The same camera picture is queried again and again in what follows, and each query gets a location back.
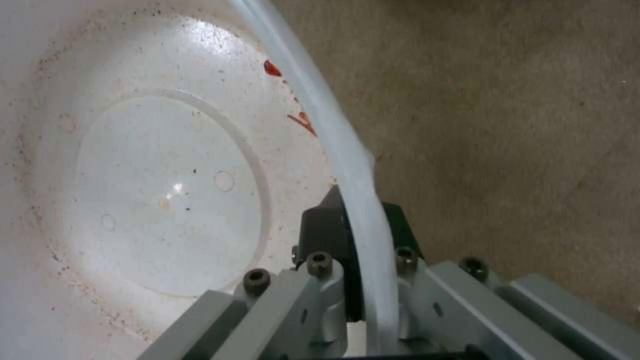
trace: black plastic part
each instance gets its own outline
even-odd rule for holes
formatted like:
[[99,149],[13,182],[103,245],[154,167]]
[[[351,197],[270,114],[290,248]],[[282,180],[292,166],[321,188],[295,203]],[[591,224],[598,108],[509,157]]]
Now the black plastic part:
[[[387,203],[383,203],[383,207],[391,226],[394,247],[409,247],[422,258],[422,252],[402,208]],[[334,186],[329,191],[319,206],[306,210],[302,214],[296,268],[299,268],[310,254],[317,251],[329,253],[344,268],[347,321],[362,320],[364,305],[360,264],[349,218],[338,186]]]

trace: screw head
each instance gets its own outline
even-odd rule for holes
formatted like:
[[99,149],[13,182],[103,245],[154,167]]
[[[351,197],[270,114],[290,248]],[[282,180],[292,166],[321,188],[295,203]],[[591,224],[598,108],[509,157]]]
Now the screw head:
[[418,270],[418,255],[410,247],[396,249],[396,268],[399,275],[410,275]]
[[327,277],[333,271],[333,258],[326,252],[314,252],[307,258],[307,270],[318,279]]
[[297,245],[293,245],[291,247],[291,262],[293,262],[293,264],[296,266],[298,266],[299,256],[300,256],[300,247]]
[[253,269],[244,275],[243,286],[247,295],[259,297],[271,285],[271,274],[265,269]]
[[464,258],[458,266],[479,282],[485,282],[489,278],[489,268],[478,258]]

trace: red liquid drop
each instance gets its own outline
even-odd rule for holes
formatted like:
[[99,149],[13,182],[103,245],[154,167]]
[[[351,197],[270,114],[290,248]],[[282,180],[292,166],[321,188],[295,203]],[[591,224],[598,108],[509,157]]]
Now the red liquid drop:
[[277,77],[281,77],[282,76],[282,73],[276,67],[276,65],[273,65],[271,63],[271,61],[269,61],[269,60],[264,62],[264,71],[266,71],[267,74],[269,74],[271,76],[277,76]]

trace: brown surface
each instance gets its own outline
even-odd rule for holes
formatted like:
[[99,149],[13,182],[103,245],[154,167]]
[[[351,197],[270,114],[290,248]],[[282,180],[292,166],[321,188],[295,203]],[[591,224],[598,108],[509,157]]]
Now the brown surface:
[[539,272],[640,325],[636,2],[276,5],[430,262]]

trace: red stain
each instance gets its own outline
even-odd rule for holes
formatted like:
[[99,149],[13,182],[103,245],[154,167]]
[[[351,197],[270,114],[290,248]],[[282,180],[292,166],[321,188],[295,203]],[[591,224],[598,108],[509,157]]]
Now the red stain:
[[278,69],[276,67],[276,65],[273,65],[271,63],[271,61],[267,60],[264,62],[264,71],[267,72],[267,74],[271,75],[271,76],[277,76],[277,77],[281,77],[282,73],[280,72],[280,69]]
[[313,126],[311,125],[311,120],[309,120],[309,116],[307,115],[307,113],[305,113],[304,111],[301,111],[298,114],[298,117],[295,117],[293,115],[287,115],[287,117],[295,122],[297,122],[300,126],[304,127],[305,129],[307,129],[307,131],[309,133],[311,133],[313,136],[317,137],[316,131],[314,130]]

